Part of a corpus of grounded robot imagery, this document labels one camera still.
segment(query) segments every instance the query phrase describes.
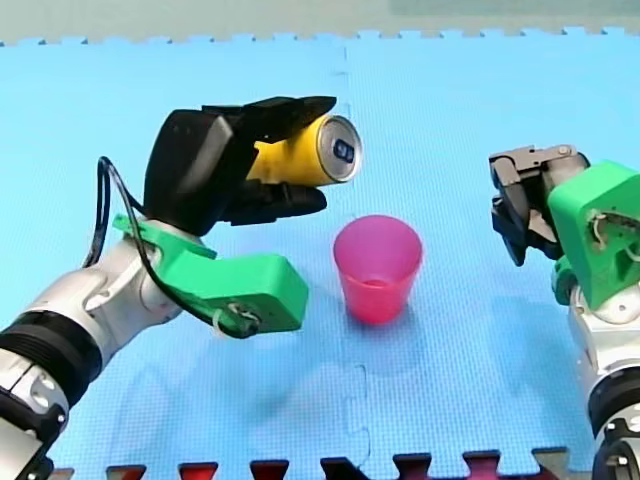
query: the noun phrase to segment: can top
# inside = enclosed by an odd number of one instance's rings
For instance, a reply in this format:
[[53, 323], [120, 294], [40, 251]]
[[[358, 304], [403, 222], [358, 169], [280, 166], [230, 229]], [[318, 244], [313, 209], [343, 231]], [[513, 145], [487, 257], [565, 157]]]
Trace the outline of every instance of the can top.
[[344, 117], [327, 117], [317, 139], [323, 170], [336, 183], [355, 177], [362, 164], [362, 142], [353, 124]]

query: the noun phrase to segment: pink plastic cup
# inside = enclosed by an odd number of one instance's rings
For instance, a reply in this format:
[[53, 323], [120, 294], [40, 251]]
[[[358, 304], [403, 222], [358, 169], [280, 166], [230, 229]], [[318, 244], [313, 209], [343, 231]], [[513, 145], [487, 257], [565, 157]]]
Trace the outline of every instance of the pink plastic cup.
[[406, 223], [371, 215], [344, 227], [333, 256], [349, 313], [363, 323], [382, 325], [407, 303], [422, 262], [422, 243]]

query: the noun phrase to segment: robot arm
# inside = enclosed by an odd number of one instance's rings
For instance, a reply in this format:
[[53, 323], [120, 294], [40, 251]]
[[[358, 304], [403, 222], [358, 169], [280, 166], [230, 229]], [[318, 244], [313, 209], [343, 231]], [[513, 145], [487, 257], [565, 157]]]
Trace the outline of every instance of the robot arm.
[[[218, 221], [246, 225], [322, 210], [326, 200], [313, 186], [246, 179], [256, 142], [283, 141], [334, 104], [331, 97], [275, 98], [174, 111], [151, 154], [144, 205], [100, 159], [96, 236], [84, 266], [0, 332], [1, 479], [49, 478], [46, 454], [70, 410], [143, 330], [182, 311], [240, 339], [300, 328], [308, 288], [284, 257], [220, 260], [201, 237]], [[102, 256], [110, 179], [127, 215], [114, 223], [123, 238]]]
[[599, 444], [597, 479], [639, 478], [640, 175], [591, 166], [574, 147], [490, 158], [494, 230], [514, 263], [527, 247], [556, 260], [553, 290], [582, 353], [579, 380]]

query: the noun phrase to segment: black cable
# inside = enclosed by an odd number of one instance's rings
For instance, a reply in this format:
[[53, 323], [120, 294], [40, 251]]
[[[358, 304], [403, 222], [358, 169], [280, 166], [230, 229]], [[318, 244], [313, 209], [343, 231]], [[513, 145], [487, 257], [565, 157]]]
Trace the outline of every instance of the black cable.
[[[169, 300], [175, 303], [179, 308], [193, 315], [198, 320], [201, 320], [211, 325], [213, 322], [213, 319], [206, 317], [202, 313], [192, 308], [188, 303], [182, 300], [179, 297], [179, 295], [176, 294], [175, 291], [166, 283], [164, 283], [156, 274], [155, 270], [153, 269], [153, 266], [149, 262], [149, 257], [147, 256], [147, 252], [145, 251], [144, 242], [142, 240], [142, 236], [140, 235], [140, 225], [138, 223], [138, 220], [134, 212], [134, 208], [135, 208], [136, 210], [138, 210], [140, 213], [144, 215], [144, 209], [142, 205], [140, 205], [140, 203], [129, 193], [129, 191], [127, 190], [127, 187], [124, 184], [124, 181], [122, 180], [122, 177], [120, 176], [120, 173], [118, 172], [116, 167], [113, 165], [113, 163], [111, 163], [111, 160], [109, 160], [107, 157], [100, 157], [98, 159], [98, 170], [99, 170], [98, 179], [99, 181], [102, 180], [103, 187], [105, 189], [105, 195], [104, 195], [105, 204], [100, 203], [102, 199], [102, 193], [100, 190], [101, 186], [99, 185], [98, 186], [98, 189], [99, 189], [98, 190], [98, 211], [101, 211], [102, 215], [97, 214], [96, 216], [96, 231], [94, 234], [94, 243], [92, 244], [92, 251], [90, 251], [89, 253], [89, 256], [91, 257], [91, 259], [93, 259], [92, 255], [95, 255], [95, 252], [97, 252], [97, 258], [95, 258], [95, 261], [97, 262], [102, 252], [102, 248], [104, 246], [107, 224], [109, 221], [108, 200], [110, 200], [111, 198], [110, 197], [111, 184], [109, 181], [111, 178], [113, 179], [113, 181], [116, 184], [116, 187], [118, 188], [118, 191], [122, 198], [122, 202], [124, 203], [124, 208], [127, 211], [127, 217], [129, 218], [129, 222], [131, 223], [132, 237], [136, 245], [136, 249], [138, 250], [138, 254], [140, 255], [140, 261], [142, 262], [142, 265], [144, 266], [151, 280], [153, 280], [153, 282], [160, 289], [160, 291]], [[252, 323], [251, 326], [245, 332], [237, 333], [228, 329], [223, 324], [218, 323], [218, 328], [222, 333], [236, 339], [245, 339], [245, 338], [252, 337], [256, 333], [258, 333], [258, 326], [259, 325], [257, 323]]]

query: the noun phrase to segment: interlocking puzzle mat edge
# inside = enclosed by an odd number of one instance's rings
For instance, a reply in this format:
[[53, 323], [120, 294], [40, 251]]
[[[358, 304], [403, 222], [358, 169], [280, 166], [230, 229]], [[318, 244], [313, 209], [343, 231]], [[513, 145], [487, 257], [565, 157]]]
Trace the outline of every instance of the interlocking puzzle mat edge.
[[550, 35], [576, 35], [576, 34], [588, 34], [588, 35], [609, 35], [612, 33], [616, 34], [626, 34], [638, 36], [640, 35], [640, 31], [625, 29], [624, 27], [616, 27], [616, 26], [603, 26], [599, 28], [586, 28], [582, 26], [566, 26], [557, 30], [553, 29], [544, 29], [537, 27], [521, 27], [514, 29], [501, 29], [501, 28], [486, 28], [479, 30], [469, 30], [464, 28], [452, 28], [452, 29], [442, 29], [442, 30], [419, 30], [419, 29], [407, 29], [407, 30], [399, 30], [397, 32], [386, 32], [382, 30], [375, 29], [363, 29], [357, 30], [353, 32], [353, 35], [338, 35], [330, 32], [327, 33], [317, 33], [314, 35], [299, 35], [295, 32], [274, 32], [270, 35], [254, 35], [251, 33], [240, 33], [234, 34], [230, 36], [213, 36], [213, 35], [192, 35], [186, 38], [172, 38], [171, 36], [150, 36], [144, 40], [130, 40], [127, 37], [113, 35], [106, 36], [102, 39], [92, 39], [87, 36], [62, 36], [60, 38], [44, 38], [44, 37], [27, 37], [23, 38], [17, 42], [8, 42], [2, 41], [0, 36], [0, 47], [9, 47], [9, 46], [27, 46], [27, 45], [99, 45], [102, 43], [110, 43], [110, 42], [127, 42], [133, 44], [171, 44], [171, 43], [190, 43], [193, 41], [205, 41], [205, 42], [233, 42], [233, 41], [268, 41], [274, 40], [278, 38], [289, 38], [294, 40], [311, 40], [317, 38], [326, 38], [327, 36], [335, 37], [339, 39], [357, 39], [361, 36], [377, 36], [379, 38], [404, 38], [404, 37], [424, 37], [424, 38], [449, 38], [451, 36], [463, 36], [463, 37], [495, 37], [495, 36], [505, 36], [505, 37], [518, 37], [518, 36], [527, 36], [530, 34], [538, 34], [538, 33], [546, 33]]

